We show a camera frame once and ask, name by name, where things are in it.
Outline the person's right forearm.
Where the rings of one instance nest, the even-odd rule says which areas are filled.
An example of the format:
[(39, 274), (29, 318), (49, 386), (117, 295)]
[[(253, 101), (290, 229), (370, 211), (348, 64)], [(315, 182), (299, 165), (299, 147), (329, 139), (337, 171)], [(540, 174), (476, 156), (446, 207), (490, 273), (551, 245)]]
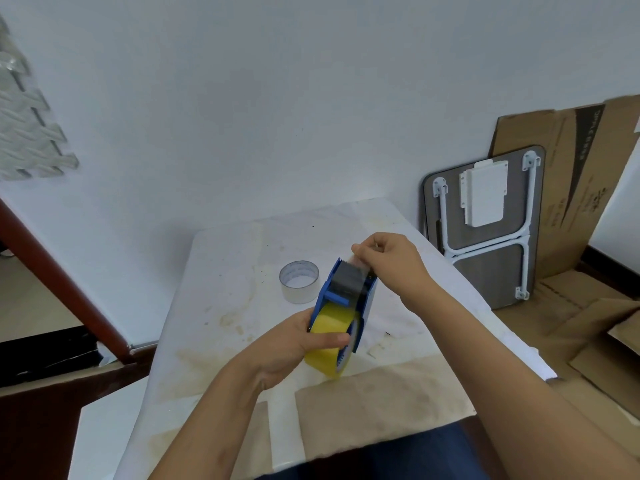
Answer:
[(640, 480), (640, 463), (428, 276), (398, 290), (427, 326), (511, 480)]

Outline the person's left hand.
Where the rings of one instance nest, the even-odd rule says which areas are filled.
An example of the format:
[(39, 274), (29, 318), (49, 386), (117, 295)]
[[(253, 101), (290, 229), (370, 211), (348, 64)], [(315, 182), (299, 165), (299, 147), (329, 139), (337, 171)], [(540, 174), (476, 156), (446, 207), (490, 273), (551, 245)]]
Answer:
[(282, 382), (309, 352), (306, 334), (312, 309), (297, 312), (263, 334), (241, 353), (241, 363), (250, 371), (260, 392)]

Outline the large flattened cardboard box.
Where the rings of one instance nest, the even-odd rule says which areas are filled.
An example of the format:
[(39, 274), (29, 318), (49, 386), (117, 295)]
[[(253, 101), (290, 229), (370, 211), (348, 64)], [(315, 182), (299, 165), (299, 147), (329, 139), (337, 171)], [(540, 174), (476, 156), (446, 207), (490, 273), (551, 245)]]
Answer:
[(573, 269), (640, 138), (640, 95), (501, 116), (491, 155), (545, 151), (535, 280)]

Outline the person's right hand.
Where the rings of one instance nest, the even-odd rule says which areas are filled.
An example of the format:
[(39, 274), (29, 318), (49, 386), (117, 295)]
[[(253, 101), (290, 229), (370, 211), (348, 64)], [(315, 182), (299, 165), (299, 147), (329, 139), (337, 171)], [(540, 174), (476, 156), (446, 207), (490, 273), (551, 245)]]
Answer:
[(416, 246), (402, 234), (396, 234), (393, 261), (382, 269), (372, 269), (382, 283), (402, 299), (414, 298), (435, 285)]

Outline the brown paper sheet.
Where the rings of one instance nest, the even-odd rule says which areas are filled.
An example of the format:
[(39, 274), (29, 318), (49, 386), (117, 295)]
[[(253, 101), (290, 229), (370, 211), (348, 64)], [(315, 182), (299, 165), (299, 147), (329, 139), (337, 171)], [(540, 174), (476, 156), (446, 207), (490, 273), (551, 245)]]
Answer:
[(443, 355), (325, 381), (297, 391), (295, 397), (308, 461), (476, 414)]

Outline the person's blue trousers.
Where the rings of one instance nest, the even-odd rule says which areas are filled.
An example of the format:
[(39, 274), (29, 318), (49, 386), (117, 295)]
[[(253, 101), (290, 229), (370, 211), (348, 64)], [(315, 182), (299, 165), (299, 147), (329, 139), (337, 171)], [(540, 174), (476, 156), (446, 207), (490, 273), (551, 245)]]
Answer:
[(490, 480), (457, 422), (255, 480)]

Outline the person's left forearm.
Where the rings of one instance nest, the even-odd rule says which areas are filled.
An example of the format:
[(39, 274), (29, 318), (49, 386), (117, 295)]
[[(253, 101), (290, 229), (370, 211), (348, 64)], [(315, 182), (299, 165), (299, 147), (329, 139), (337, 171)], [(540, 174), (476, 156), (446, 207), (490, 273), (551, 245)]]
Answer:
[(148, 480), (230, 480), (262, 391), (259, 361), (245, 349), (212, 380)]

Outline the cardboard pieces on floor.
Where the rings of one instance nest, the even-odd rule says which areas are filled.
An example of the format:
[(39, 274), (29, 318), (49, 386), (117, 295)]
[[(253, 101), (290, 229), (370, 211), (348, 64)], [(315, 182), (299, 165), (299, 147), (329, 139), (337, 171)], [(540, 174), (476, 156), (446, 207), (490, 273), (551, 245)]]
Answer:
[(552, 388), (640, 460), (640, 301), (571, 270), (495, 313), (555, 371)]

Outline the folded grey lap table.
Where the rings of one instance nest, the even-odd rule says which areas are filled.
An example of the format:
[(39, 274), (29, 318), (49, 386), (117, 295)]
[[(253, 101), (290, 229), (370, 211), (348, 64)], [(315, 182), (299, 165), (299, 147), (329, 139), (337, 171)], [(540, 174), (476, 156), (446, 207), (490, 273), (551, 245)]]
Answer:
[(532, 293), (545, 156), (528, 146), (421, 183), (422, 233), (492, 309)]

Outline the blue tape dispenser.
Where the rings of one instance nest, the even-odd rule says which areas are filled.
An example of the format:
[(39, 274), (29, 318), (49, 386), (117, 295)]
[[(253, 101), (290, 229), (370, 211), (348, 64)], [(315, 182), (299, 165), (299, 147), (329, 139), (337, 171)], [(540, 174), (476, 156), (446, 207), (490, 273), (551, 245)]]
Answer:
[(358, 324), (353, 345), (353, 352), (356, 353), (367, 323), (377, 283), (378, 277), (370, 266), (338, 258), (319, 291), (307, 330), (311, 330), (322, 307), (327, 303), (344, 309), (353, 309), (356, 312)]

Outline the white table cover sheet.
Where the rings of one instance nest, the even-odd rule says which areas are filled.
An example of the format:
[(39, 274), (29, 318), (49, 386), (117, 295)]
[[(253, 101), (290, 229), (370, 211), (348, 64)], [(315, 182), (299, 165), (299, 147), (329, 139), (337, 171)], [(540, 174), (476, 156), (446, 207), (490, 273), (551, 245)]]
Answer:
[[(324, 282), (353, 243), (374, 232), (407, 236), (436, 282), (544, 380), (556, 373), (491, 311), (484, 298), (391, 202), (373, 200), (217, 226), (195, 235), (156, 350), (142, 407), (114, 480), (147, 480), (217, 372), (291, 314), (312, 306), (284, 300), (279, 273), (295, 260), (315, 263)], [(419, 318), (378, 283), (358, 350), (342, 377), (442, 355)], [(328, 379), (301, 363), (261, 393), (233, 480), (306, 460), (297, 391)]]

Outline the grey foam puzzle mat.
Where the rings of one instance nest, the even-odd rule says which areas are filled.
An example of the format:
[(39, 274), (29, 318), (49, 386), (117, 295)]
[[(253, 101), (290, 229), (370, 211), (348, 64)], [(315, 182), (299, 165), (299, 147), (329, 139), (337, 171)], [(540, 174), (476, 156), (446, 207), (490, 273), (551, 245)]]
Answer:
[(27, 59), (0, 16), (0, 181), (60, 177), (78, 167)]

